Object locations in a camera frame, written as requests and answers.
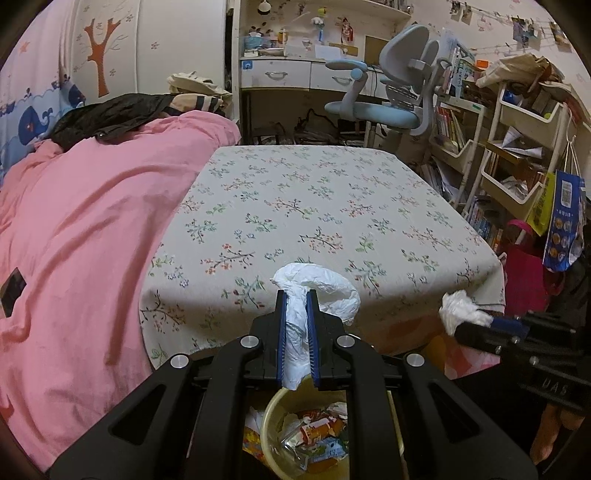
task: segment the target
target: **desk shelf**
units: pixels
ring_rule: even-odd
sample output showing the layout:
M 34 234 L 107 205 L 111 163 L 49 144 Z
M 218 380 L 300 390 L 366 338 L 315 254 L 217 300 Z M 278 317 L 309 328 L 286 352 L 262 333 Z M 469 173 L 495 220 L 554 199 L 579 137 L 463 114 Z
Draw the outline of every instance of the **desk shelf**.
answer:
M 433 138 L 430 140 L 431 143 L 431 154 L 438 160 L 447 163 L 455 171 L 463 174 L 466 168 L 466 164 L 472 159 L 472 145 L 474 140 L 470 139 L 464 145 L 464 148 L 459 153 L 453 153 L 446 150 L 441 145 L 438 145 Z
M 499 105 L 501 108 L 500 122 L 508 127 L 514 127 L 526 137 L 535 140 L 546 148 L 553 149 L 557 144 L 559 126 L 562 120 L 564 105 L 557 103 L 546 120 L 534 112 L 525 110 L 503 100 L 505 87 L 499 93 Z
M 462 174 L 462 182 L 458 189 L 457 195 L 450 201 L 451 205 L 458 209 L 465 207 L 465 204 L 460 204 L 460 198 L 466 189 L 468 177 L 472 171 L 472 164 L 474 158 L 476 157 L 476 150 L 478 147 L 482 147 L 482 144 L 479 142 L 481 142 L 488 135 L 488 128 L 484 126 L 484 120 L 487 119 L 489 121 L 492 118 L 492 112 L 479 103 L 474 103 L 462 98 L 451 97 L 449 95 L 437 94 L 437 103 L 435 107 L 442 103 L 455 109 L 461 109 L 469 113 L 473 113 L 476 115 L 477 119 L 476 126 L 473 130 L 473 138 L 468 138 L 462 150 L 460 150 L 457 154 L 446 150 L 441 145 L 438 145 L 438 143 L 435 142 L 433 136 L 431 136 L 429 139 L 431 144 L 431 154 L 433 157 L 445 162 L 451 168 Z
M 527 196 L 523 200 L 517 198 L 502 184 L 486 173 L 486 165 L 491 158 L 492 155 L 487 156 L 487 158 L 480 165 L 480 172 L 482 174 L 482 188 L 485 192 L 487 192 L 488 195 L 493 197 L 500 205 L 506 208 L 508 212 L 515 218 L 519 220 L 525 220 L 530 214 L 530 210 L 537 201 L 539 194 L 542 192 L 544 185 L 538 182 L 528 192 Z

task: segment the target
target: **gray chair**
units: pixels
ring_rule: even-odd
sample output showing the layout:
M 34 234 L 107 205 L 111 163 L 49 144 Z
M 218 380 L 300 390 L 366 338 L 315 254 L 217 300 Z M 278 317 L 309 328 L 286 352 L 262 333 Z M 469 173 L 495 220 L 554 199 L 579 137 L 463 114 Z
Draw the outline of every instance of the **gray chair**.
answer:
M 380 81 L 387 86 L 388 106 L 356 101 L 368 79 L 364 62 L 328 61 L 326 67 L 331 70 L 351 70 L 354 82 L 343 100 L 327 103 L 324 109 L 345 120 L 390 127 L 389 150 L 395 150 L 402 133 L 416 137 L 431 129 L 433 90 L 450 66 L 448 59 L 435 61 L 438 52 L 439 42 L 429 41 L 429 30 L 423 25 L 407 27 L 388 42 L 379 55 L 379 66 L 385 75 Z

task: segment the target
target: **plastic bag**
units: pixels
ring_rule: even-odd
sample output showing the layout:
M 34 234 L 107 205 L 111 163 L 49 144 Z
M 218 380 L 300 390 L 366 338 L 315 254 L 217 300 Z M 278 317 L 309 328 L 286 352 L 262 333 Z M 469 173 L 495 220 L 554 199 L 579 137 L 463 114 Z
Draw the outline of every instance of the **plastic bag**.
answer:
M 316 290 L 321 312 L 351 325 L 359 310 L 359 293 L 349 280 L 320 265 L 290 263 L 275 272 L 271 282 L 287 293 L 287 339 L 283 386 L 295 390 L 310 373 L 306 294 Z
M 538 59 L 531 53 L 507 57 L 497 60 L 488 67 L 476 81 L 476 86 L 484 88 L 505 80 L 512 80 L 529 86 L 549 66 L 550 62 L 547 59 L 544 57 Z
M 580 177 L 573 141 L 574 137 L 567 142 L 564 171 L 556 172 L 554 209 L 543 258 L 544 266 L 552 272 L 568 270 L 581 256 L 584 246 L 583 227 L 587 201 L 585 180 Z
M 548 173 L 544 183 L 542 195 L 531 209 L 527 217 L 527 224 L 539 236 L 543 236 L 550 225 L 552 207 L 554 205 L 554 189 L 556 188 L 556 173 Z
M 439 316 L 449 336 L 456 333 L 456 328 L 463 322 L 474 325 L 490 327 L 492 316 L 478 309 L 472 299 L 466 294 L 466 290 L 458 290 L 452 294 L 444 294 L 441 300 Z

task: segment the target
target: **yellow bag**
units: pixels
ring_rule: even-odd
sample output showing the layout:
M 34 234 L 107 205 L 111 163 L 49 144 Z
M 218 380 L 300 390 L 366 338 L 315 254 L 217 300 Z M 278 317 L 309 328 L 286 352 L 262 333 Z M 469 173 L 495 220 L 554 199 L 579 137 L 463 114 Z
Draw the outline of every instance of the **yellow bag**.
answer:
M 535 233 L 542 236 L 550 225 L 552 208 L 554 205 L 554 190 L 556 188 L 556 173 L 548 173 L 542 195 L 531 209 L 527 217 L 527 223 Z

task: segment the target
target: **bookshelf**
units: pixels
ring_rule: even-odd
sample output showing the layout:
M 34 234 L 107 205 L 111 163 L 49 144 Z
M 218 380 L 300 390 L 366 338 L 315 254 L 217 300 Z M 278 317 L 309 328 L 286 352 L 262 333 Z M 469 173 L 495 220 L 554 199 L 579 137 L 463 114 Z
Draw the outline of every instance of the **bookshelf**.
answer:
M 540 162 L 547 164 L 547 171 L 549 173 L 556 169 L 558 160 L 564 151 L 566 128 L 569 121 L 569 110 L 564 104 L 557 103 L 548 118 L 543 118 L 524 108 L 504 101 L 504 96 L 505 84 L 502 84 L 499 88 L 488 140 L 484 142 L 485 151 L 480 162 L 480 169 L 472 185 L 466 206 L 462 211 L 462 215 L 465 218 L 469 214 L 470 207 L 479 189 L 484 190 L 513 217 L 519 220 L 525 220 L 527 218 L 531 208 L 543 191 L 543 182 L 538 181 L 529 189 L 525 198 L 520 199 L 486 171 L 486 167 L 492 161 L 494 155 L 499 155 L 514 166 L 517 166 L 522 161 L 522 158 L 518 155 L 513 155 L 501 148 L 501 139 L 497 137 L 506 129 L 500 128 L 501 126 L 514 127 L 523 136 L 548 149 L 551 152 L 550 158 L 541 159 Z M 580 158 L 579 161 L 584 163 L 586 158 Z
M 470 128 L 465 128 L 465 125 L 460 125 L 460 127 L 466 131 L 467 136 L 465 138 L 465 145 L 457 153 L 446 148 L 444 145 L 440 145 L 436 141 L 435 131 L 437 130 L 437 125 L 434 125 L 433 134 L 429 139 L 429 143 L 431 144 L 431 155 L 462 174 L 459 190 L 450 202 L 454 208 L 458 209 L 460 207 L 460 199 L 466 189 L 470 173 L 472 172 L 474 158 L 476 158 L 477 151 L 482 150 L 482 148 L 479 147 L 481 147 L 481 142 L 488 134 L 485 121 L 492 120 L 492 112 L 479 103 L 443 93 L 437 93 L 436 111 L 437 108 L 442 105 L 473 114 L 472 120 L 476 120 L 475 123 L 472 123 Z

